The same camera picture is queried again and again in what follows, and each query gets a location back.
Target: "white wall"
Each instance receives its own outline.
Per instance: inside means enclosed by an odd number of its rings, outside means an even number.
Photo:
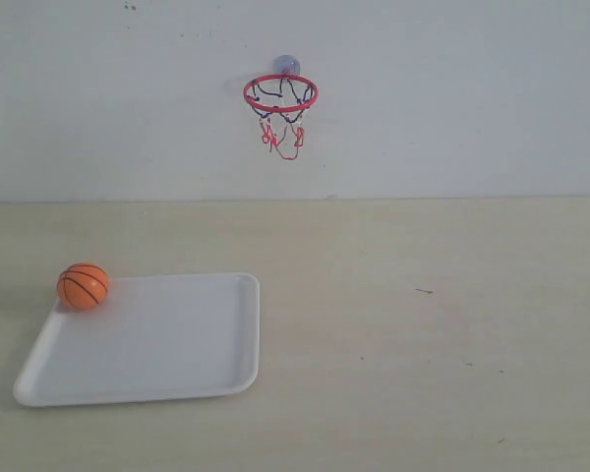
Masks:
[[[0,0],[0,201],[590,194],[590,0]],[[241,87],[321,88],[294,162]]]

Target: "table surface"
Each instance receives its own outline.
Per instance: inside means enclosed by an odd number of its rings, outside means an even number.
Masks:
[[[223,398],[27,409],[74,261],[261,281]],[[590,198],[0,205],[0,471],[590,470]]]

